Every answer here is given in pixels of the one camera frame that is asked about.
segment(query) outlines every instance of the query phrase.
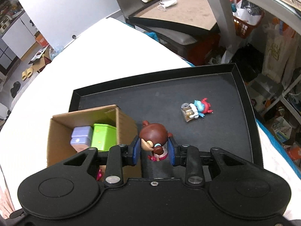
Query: white table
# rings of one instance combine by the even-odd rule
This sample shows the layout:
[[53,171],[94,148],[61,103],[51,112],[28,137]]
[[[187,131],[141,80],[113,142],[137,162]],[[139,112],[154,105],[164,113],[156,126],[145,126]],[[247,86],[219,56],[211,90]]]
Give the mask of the white table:
[[[102,19],[77,38],[29,85],[0,132],[0,164],[15,209],[17,189],[47,166],[49,120],[66,113],[74,89],[154,71],[189,67],[147,35],[115,19]],[[301,181],[261,133],[264,167],[284,177],[301,201]],[[289,219],[298,219],[288,209]]]

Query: gray floor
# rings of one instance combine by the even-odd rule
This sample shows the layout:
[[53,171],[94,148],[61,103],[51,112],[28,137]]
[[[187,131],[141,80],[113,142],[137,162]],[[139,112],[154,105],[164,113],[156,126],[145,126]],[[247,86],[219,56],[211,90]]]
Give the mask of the gray floor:
[[16,81],[19,81],[21,83],[20,89],[28,82],[29,79],[26,79],[25,81],[22,81],[22,72],[28,69],[31,65],[28,63],[32,59],[32,57],[37,53],[38,50],[40,50],[42,47],[38,44],[35,47],[34,50],[31,51],[31,53],[21,61],[20,65],[16,68],[16,70],[13,72],[11,77],[7,80],[7,82],[4,84],[2,91],[0,92],[0,103],[5,105],[8,109],[11,106],[11,102],[13,101],[13,98],[11,96],[11,88],[13,88],[13,85]]

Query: monkey figurine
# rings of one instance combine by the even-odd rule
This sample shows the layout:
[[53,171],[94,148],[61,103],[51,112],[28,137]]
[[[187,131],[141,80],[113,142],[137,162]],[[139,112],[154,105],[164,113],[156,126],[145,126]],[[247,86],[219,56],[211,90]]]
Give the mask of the monkey figurine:
[[148,158],[151,161],[161,161],[167,157],[167,149],[164,147],[168,137],[172,137],[166,128],[159,123],[142,122],[143,128],[139,133],[141,138],[141,148],[145,151],[151,151],[152,155]]

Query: orange basket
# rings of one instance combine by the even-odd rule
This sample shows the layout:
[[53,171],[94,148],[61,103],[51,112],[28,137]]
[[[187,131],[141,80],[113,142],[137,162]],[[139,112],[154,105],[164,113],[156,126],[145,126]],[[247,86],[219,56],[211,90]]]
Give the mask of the orange basket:
[[252,30],[258,27],[263,16],[264,16],[264,11],[262,10],[260,20],[256,25],[249,25],[247,22],[233,16],[236,35],[240,36],[242,39],[245,39],[252,32]]

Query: lime green container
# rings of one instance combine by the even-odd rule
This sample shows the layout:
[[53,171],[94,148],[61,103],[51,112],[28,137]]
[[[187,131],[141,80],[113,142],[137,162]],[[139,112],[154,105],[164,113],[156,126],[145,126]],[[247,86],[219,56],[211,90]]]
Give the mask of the lime green container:
[[116,127],[107,124],[94,124],[91,147],[99,151],[109,151],[116,145]]

